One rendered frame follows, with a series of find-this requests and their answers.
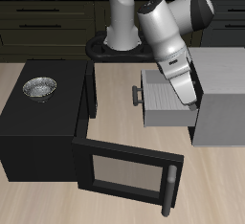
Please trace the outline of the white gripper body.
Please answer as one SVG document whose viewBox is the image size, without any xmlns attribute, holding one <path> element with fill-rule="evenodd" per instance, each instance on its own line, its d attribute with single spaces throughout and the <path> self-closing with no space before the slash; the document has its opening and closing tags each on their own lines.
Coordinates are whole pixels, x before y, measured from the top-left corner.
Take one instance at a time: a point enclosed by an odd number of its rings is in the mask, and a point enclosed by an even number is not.
<svg viewBox="0 0 245 224">
<path fill-rule="evenodd" d="M 165 72 L 165 77 L 183 105 L 191 105 L 197 101 L 190 71 L 182 74 Z"/>
</svg>

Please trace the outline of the white cabinet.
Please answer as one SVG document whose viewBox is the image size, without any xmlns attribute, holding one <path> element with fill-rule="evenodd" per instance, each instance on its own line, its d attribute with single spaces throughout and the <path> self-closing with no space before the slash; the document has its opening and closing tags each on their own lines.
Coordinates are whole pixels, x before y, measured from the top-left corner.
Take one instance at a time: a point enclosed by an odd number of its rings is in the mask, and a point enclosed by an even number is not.
<svg viewBox="0 0 245 224">
<path fill-rule="evenodd" d="M 245 146 L 245 48 L 189 49 L 200 102 L 193 146 Z"/>
</svg>

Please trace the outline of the white cabinet drawer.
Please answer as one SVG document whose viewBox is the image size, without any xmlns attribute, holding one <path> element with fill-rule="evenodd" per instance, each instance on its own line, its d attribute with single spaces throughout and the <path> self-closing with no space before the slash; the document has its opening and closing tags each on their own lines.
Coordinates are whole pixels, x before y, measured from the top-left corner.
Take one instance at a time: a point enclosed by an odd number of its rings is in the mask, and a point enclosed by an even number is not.
<svg viewBox="0 0 245 224">
<path fill-rule="evenodd" d="M 195 126 L 198 111 L 183 105 L 158 70 L 141 71 L 144 126 Z"/>
</svg>

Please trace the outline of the dark kitchen cupboard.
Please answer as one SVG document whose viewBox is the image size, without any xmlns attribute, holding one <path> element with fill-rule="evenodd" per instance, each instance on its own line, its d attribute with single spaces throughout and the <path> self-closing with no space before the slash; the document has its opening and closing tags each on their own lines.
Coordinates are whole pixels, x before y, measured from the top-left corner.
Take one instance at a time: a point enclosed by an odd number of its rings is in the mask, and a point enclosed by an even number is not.
<svg viewBox="0 0 245 224">
<path fill-rule="evenodd" d="M 214 18 L 194 32 L 192 47 L 245 47 L 245 0 L 212 0 Z"/>
<path fill-rule="evenodd" d="M 93 1 L 0 2 L 0 62 L 85 59 L 95 33 Z"/>
</svg>

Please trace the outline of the silver speckled bowl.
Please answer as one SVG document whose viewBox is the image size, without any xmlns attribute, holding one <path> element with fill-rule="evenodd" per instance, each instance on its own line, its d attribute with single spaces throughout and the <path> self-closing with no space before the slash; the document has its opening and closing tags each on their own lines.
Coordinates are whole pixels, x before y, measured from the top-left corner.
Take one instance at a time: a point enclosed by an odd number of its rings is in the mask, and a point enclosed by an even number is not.
<svg viewBox="0 0 245 224">
<path fill-rule="evenodd" d="M 32 101 L 46 102 L 52 97 L 56 88 L 56 82 L 52 78 L 39 77 L 28 80 L 22 91 Z"/>
</svg>

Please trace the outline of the black microwave oven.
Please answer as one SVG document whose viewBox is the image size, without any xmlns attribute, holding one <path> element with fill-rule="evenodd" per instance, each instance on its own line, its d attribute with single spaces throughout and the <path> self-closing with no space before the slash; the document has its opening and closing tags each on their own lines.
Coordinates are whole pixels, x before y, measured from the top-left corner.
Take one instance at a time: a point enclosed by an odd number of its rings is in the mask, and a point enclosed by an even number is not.
<svg viewBox="0 0 245 224">
<path fill-rule="evenodd" d="M 46 102 L 30 100 L 24 84 L 52 78 Z M 184 157 L 86 137 L 96 117 L 94 62 L 29 60 L 0 114 L 0 162 L 11 182 L 76 182 L 90 190 L 163 206 L 170 166 L 177 167 L 175 206 Z"/>
</svg>

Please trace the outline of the flat black base plate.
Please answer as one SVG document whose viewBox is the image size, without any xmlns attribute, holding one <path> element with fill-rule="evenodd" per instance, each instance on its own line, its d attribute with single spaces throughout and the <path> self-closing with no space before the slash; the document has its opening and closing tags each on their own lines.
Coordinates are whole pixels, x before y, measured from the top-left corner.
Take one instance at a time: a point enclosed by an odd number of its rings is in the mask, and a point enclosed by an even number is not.
<svg viewBox="0 0 245 224">
<path fill-rule="evenodd" d="M 154 61 L 150 46 L 145 41 L 142 31 L 139 31 L 140 45 L 129 51 L 113 50 L 103 43 L 107 37 L 106 31 L 98 31 L 85 47 L 86 54 L 96 63 L 150 63 Z"/>
</svg>

